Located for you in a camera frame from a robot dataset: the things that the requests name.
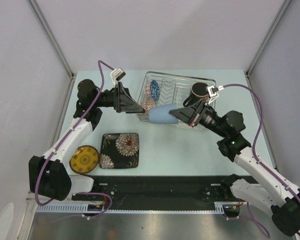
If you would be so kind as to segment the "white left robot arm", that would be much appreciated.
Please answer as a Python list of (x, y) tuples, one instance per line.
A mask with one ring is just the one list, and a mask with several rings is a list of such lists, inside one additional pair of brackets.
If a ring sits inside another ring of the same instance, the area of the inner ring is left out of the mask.
[(92, 177), (68, 174), (71, 157), (99, 124), (102, 108), (127, 114), (145, 112), (121, 82), (111, 90), (102, 91), (91, 79), (84, 79), (77, 89), (76, 110), (67, 130), (42, 156), (33, 156), (28, 162), (29, 187), (37, 201), (39, 196), (63, 201), (70, 194), (80, 193), (90, 200), (97, 199), (101, 188)]

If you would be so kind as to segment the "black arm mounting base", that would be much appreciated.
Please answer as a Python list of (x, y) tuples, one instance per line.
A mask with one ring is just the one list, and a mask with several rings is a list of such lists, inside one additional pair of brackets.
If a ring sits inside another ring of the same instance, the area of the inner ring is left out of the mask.
[(74, 201), (102, 201), (104, 193), (116, 209), (155, 208), (202, 210), (215, 202), (238, 202), (225, 183), (236, 175), (216, 176), (95, 176), (92, 195)]

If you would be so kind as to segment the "red black skull mug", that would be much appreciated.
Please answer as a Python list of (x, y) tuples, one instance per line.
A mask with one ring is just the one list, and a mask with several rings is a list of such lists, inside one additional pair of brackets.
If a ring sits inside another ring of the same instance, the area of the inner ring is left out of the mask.
[(196, 82), (191, 86), (189, 96), (184, 100), (183, 106), (189, 107), (199, 100), (206, 101), (209, 98), (208, 85), (204, 82)]

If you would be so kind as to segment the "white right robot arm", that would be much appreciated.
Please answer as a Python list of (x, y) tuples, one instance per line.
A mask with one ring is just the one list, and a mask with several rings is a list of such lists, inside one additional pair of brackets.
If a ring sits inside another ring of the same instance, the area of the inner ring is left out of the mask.
[(248, 172), (262, 187), (253, 187), (232, 175), (233, 181), (220, 188), (225, 200), (245, 200), (268, 214), (286, 236), (300, 236), (300, 187), (262, 160), (255, 147), (243, 137), (241, 132), (246, 126), (242, 113), (231, 110), (219, 117), (211, 106), (200, 100), (188, 107), (172, 109), (169, 114), (190, 127), (200, 124), (222, 137), (217, 142), (221, 154)]

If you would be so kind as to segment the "light blue cup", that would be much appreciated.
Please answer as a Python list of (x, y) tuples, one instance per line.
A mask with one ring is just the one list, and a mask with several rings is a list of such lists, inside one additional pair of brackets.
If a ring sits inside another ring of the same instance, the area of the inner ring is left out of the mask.
[(165, 104), (165, 105), (160, 105), (151, 108), (148, 112), (149, 122), (152, 124), (159, 124), (159, 125), (178, 124), (179, 120), (175, 116), (169, 113), (170, 110), (175, 110), (177, 108), (178, 106), (176, 103)]

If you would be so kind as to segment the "blue triangle pattern bowl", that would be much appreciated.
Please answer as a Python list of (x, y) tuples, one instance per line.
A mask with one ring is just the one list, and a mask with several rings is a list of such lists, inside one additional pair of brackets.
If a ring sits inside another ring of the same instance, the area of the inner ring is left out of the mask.
[(145, 94), (157, 102), (160, 98), (160, 86), (156, 80), (151, 80), (146, 84)]

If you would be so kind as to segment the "metal wire dish rack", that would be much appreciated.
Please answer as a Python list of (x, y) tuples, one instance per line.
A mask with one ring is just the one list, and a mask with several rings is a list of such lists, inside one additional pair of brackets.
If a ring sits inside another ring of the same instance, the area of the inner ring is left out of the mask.
[(217, 82), (210, 78), (148, 71), (145, 74), (142, 88), (139, 92), (138, 104), (144, 104), (152, 96), (151, 92), (146, 91), (146, 89), (150, 88), (150, 84), (153, 81), (157, 82), (159, 86), (159, 96), (154, 101), (156, 107), (176, 104), (177, 107), (182, 108), (183, 102), (190, 95), (193, 84), (205, 83), (209, 86), (217, 85)]

